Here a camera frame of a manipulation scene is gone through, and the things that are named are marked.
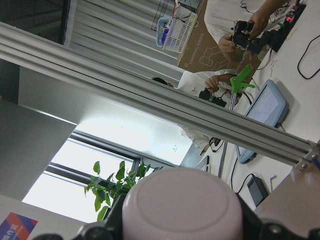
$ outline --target aluminum profile frame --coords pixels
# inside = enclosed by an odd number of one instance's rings
[[[307,140],[1,22],[0,58],[291,166],[310,162]]]

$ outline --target black hair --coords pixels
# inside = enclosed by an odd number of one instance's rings
[[[160,77],[153,77],[152,80],[155,80],[156,82],[164,84],[164,85],[168,85],[168,83]]]

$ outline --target white shirt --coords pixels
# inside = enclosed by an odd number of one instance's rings
[[[248,21],[266,0],[208,0],[204,22],[208,32],[212,35],[216,43],[228,33],[232,33],[231,28],[236,21]],[[279,8],[270,16],[269,23],[265,31],[278,29],[278,23],[283,23],[286,13],[294,4],[294,0],[288,0],[286,7]]]
[[[199,97],[201,91],[205,90],[205,82],[212,76],[222,75],[222,74],[234,74],[237,75],[237,71],[234,69],[222,69],[219,71],[200,71],[193,73],[188,79],[183,79],[179,82],[178,87],[179,89],[187,94],[190,94],[195,97]],[[226,89],[231,90],[231,85],[227,84],[226,82],[219,83],[219,90],[215,93],[216,97],[220,97]],[[222,98],[225,102],[227,102],[226,108],[230,105],[231,101],[231,94],[226,94]],[[193,142],[195,148],[197,149],[198,153],[201,154],[204,147],[209,144],[209,140],[212,136],[208,136],[202,132],[196,131],[192,128],[179,125],[185,134],[188,136],[189,139]]]

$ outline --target pink round object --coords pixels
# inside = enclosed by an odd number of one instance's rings
[[[220,178],[192,168],[140,180],[122,207],[124,240],[242,240],[242,211]]]

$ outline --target potted plant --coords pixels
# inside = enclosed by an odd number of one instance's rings
[[[129,190],[142,178],[150,169],[150,164],[145,166],[144,161],[137,169],[137,172],[130,171],[126,173],[125,161],[119,164],[119,170],[115,174],[112,173],[106,180],[102,179],[99,174],[101,172],[100,162],[95,162],[93,171],[98,176],[91,176],[90,183],[84,187],[84,194],[86,195],[89,190],[95,195],[94,208],[98,212],[97,221],[102,221],[108,209],[112,208],[113,203],[116,202],[120,194],[126,194]],[[163,167],[154,168],[153,172],[162,169]]]

